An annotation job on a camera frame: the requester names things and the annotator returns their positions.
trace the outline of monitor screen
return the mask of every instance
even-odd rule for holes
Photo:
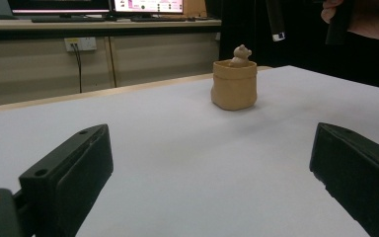
[[[183,14],[184,0],[113,0],[118,13]]]
[[[106,14],[110,0],[8,0],[13,15]]]

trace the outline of person's hand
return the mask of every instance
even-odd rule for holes
[[[329,23],[343,1],[326,0],[323,3],[322,19]],[[355,0],[348,30],[352,33],[379,39],[379,0]]]

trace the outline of dark background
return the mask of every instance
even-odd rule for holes
[[[379,40],[348,33],[344,45],[325,45],[322,4],[281,0],[286,39],[279,42],[272,41],[265,0],[206,0],[206,5],[207,11],[221,10],[220,60],[232,58],[243,43],[258,65],[293,65],[379,87]]]

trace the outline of power outlet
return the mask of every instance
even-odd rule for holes
[[[77,44],[80,51],[97,50],[95,38],[66,38],[64,44],[67,51],[74,51],[72,44]]]

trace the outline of black cable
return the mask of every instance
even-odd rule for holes
[[[73,51],[76,55],[76,61],[78,62],[78,68],[79,68],[79,93],[82,93],[82,62],[81,62],[81,53],[79,51],[78,43],[71,43],[70,44],[73,47]]]

